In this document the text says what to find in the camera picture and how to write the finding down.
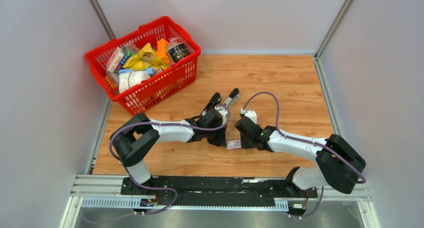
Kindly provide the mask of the red plastic shopping basket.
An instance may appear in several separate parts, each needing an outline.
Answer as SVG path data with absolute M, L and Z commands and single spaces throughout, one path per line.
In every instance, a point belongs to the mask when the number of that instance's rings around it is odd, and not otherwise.
M 150 43 L 157 46 L 160 39 L 178 38 L 184 43 L 190 54 L 173 64 L 168 69 L 143 81 L 123 93 L 114 90 L 107 81 L 107 61 L 117 47 L 135 44 L 138 48 Z M 200 47 L 186 30 L 170 17 L 162 16 L 121 38 L 111 39 L 107 43 L 85 54 L 90 71 L 97 83 L 105 90 L 108 97 L 120 104 L 131 115 L 146 112 L 161 101 L 187 87 L 196 80 Z

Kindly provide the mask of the orange box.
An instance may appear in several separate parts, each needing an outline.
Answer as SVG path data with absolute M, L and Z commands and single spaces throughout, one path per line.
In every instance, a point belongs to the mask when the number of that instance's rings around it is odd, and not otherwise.
M 160 39 L 157 41 L 156 55 L 164 61 L 166 64 L 171 65 L 173 63 L 171 57 L 168 54 L 169 42 L 166 39 Z

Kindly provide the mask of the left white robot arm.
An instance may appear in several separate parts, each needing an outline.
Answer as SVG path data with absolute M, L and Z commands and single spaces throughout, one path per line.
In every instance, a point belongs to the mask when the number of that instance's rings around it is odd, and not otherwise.
M 157 121 L 139 113 L 111 135 L 109 149 L 132 177 L 134 189 L 140 195 L 147 195 L 152 191 L 153 182 L 144 158 L 155 144 L 207 139 L 220 146 L 229 119 L 230 113 L 222 105 L 199 117 L 177 122 Z

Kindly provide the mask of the yellow snack bag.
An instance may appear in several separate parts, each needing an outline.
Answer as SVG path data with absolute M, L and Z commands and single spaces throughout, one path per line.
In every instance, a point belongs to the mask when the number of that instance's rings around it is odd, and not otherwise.
M 150 43 L 145 44 L 138 53 L 132 55 L 123 65 L 124 69 L 132 69 L 133 71 L 144 71 L 146 68 L 166 70 L 168 67 L 169 65 L 157 56 Z

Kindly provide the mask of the white red staple box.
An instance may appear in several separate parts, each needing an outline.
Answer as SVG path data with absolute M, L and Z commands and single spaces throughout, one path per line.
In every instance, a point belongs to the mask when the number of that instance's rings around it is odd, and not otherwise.
M 226 142 L 226 150 L 241 149 L 242 144 L 240 140 L 231 140 Z

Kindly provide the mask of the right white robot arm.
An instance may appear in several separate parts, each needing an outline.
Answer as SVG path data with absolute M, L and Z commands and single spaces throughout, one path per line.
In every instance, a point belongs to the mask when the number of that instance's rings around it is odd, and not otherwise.
M 235 128 L 240 132 L 244 149 L 288 153 L 315 163 L 314 167 L 294 167 L 289 172 L 285 190 L 291 197 L 327 185 L 350 194 L 356 184 L 366 181 L 362 174 L 365 160 L 339 135 L 332 134 L 329 138 L 295 135 L 274 126 L 261 128 L 248 117 L 241 118 Z

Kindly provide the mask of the white pink box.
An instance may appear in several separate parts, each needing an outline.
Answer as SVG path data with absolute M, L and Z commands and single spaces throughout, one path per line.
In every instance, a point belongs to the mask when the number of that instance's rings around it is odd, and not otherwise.
M 124 57 L 123 49 L 121 47 L 117 47 L 106 63 L 106 71 L 111 73 L 114 72 L 120 65 L 120 62 L 123 59 L 123 57 Z

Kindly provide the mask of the black labelled package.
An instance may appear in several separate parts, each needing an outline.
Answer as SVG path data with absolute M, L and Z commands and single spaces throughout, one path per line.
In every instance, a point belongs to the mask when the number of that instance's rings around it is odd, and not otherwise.
M 181 59 L 191 54 L 185 43 L 170 44 L 167 53 L 173 63 L 178 63 Z

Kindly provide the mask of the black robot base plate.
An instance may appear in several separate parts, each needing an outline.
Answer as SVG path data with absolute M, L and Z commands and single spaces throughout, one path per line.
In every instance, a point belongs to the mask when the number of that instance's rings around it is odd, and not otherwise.
M 144 188 L 124 178 L 122 195 L 152 195 L 159 205 L 273 206 L 276 198 L 317 198 L 316 189 L 300 190 L 282 178 L 153 176 Z

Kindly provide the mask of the white round package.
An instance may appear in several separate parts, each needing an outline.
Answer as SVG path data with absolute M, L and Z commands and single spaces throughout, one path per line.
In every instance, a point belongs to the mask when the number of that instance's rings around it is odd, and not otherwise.
M 141 84 L 151 78 L 151 76 L 145 71 L 132 71 L 119 74 L 118 91 L 123 93 L 124 91 L 132 88 L 135 85 Z

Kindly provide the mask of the black and grey stapler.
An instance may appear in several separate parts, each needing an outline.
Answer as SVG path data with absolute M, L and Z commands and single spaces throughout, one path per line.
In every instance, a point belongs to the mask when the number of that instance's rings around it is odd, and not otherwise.
M 234 88 L 229 96 L 226 98 L 226 100 L 223 102 L 223 105 L 226 106 L 228 109 L 231 108 L 231 106 L 239 99 L 240 97 L 240 91 L 238 88 Z

